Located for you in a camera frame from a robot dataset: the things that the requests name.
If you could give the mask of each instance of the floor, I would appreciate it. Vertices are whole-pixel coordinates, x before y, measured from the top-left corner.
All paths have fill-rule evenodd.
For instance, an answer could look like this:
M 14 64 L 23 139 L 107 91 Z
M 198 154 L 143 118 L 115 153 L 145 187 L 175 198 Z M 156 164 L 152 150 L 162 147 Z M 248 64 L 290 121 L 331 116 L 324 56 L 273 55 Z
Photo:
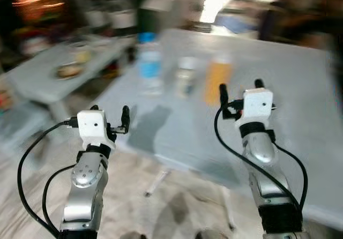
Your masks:
M 109 80 L 99 78 L 76 91 L 68 100 L 71 109 L 77 112 L 86 108 L 109 83 Z M 78 138 L 54 144 L 45 141 L 34 151 L 36 159 L 27 161 L 23 173 L 25 194 L 33 210 L 41 216 L 41 195 L 47 177 L 75 162 L 80 143 Z M 44 153 L 37 154 L 43 147 Z M 35 239 L 51 238 L 20 203 L 16 186 L 18 162 L 19 156 L 0 152 L 3 177 L 0 182 L 3 188 L 0 193 L 0 238 L 21 239 L 28 238 L 27 235 Z M 136 239 L 138 233 L 146 234 L 148 239 L 191 239 L 204 229 L 210 232 L 209 239 L 262 238 L 260 217 L 252 199 L 191 172 L 172 171 L 155 194 L 145 198 L 144 192 L 162 169 L 153 160 L 133 153 L 118 151 L 111 156 L 99 239 Z M 48 193 L 48 211 L 57 227 L 69 192 L 69 176 L 70 171 L 66 171 L 56 177 Z M 231 202 L 229 216 L 234 218 L 234 231 L 228 225 L 223 195 Z M 305 227 L 312 239 L 342 238 L 341 233 L 314 222 L 306 221 Z

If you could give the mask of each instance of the small table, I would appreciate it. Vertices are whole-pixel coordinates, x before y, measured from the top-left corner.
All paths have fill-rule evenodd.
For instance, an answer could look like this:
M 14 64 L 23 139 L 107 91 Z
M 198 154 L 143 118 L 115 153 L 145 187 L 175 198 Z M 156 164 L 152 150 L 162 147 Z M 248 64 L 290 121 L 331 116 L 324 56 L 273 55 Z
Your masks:
M 55 77 L 58 66 L 74 61 L 65 43 L 60 43 L 19 65 L 9 72 L 9 77 L 23 97 L 46 104 L 53 118 L 60 122 L 70 117 L 63 99 L 94 78 L 112 61 L 120 59 L 129 46 L 128 43 L 130 42 L 126 40 L 113 40 L 106 50 L 96 53 L 85 64 L 85 71 L 81 75 L 69 80 L 58 80 Z
M 277 143 L 298 156 L 309 175 L 304 216 L 343 227 L 343 129 L 334 97 L 334 84 L 326 74 L 325 52 L 257 40 L 214 36 L 171 29 L 161 38 L 162 78 L 165 92 L 156 98 L 140 94 L 137 67 L 130 70 L 95 101 L 112 125 L 120 123 L 122 107 L 131 110 L 130 132 L 118 136 L 117 145 L 145 154 L 168 168 L 193 170 L 202 177 L 251 197 L 245 165 L 218 142 L 213 121 L 218 107 L 204 102 L 206 70 L 213 55 L 227 51 L 236 71 L 228 84 L 229 98 L 240 99 L 254 88 L 257 78 L 274 93 L 278 109 L 270 128 Z M 197 86 L 186 100 L 175 95 L 175 72 L 182 56 L 195 56 Z M 242 138 L 234 121 L 219 121 L 222 138 L 242 152 Z M 279 163 L 297 199 L 302 174 L 297 164 L 279 153 Z

